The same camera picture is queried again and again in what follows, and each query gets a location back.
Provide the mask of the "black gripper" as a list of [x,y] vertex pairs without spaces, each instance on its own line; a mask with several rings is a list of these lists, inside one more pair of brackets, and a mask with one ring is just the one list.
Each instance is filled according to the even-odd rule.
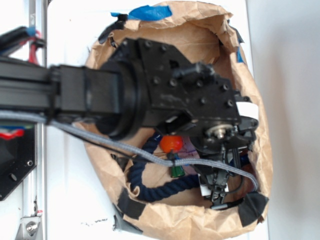
[[149,78],[149,95],[149,125],[161,134],[189,137],[207,155],[253,148],[258,120],[240,111],[240,104],[250,99],[211,65],[156,71]]

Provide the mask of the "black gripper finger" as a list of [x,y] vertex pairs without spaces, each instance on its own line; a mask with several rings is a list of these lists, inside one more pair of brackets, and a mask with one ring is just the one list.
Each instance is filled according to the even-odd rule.
[[199,187],[201,195],[206,200],[213,200],[214,199],[214,192],[213,192],[213,175],[212,174],[198,174],[199,179]]
[[226,196],[225,188],[229,179],[228,172],[217,172],[213,179],[213,204],[222,204]]

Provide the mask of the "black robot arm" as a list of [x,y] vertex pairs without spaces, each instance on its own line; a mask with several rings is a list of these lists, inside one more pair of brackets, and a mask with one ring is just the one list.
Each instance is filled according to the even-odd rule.
[[258,188],[240,165],[257,138],[257,105],[172,45],[126,39],[99,69],[2,58],[0,139],[22,138],[35,123],[116,152],[140,128],[153,129],[129,173],[146,202],[206,186],[205,198],[217,206],[234,175]]

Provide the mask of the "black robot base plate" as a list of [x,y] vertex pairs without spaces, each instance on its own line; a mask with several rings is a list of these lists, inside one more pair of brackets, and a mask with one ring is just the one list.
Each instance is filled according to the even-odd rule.
[[0,200],[4,201],[36,167],[35,129],[0,134]]

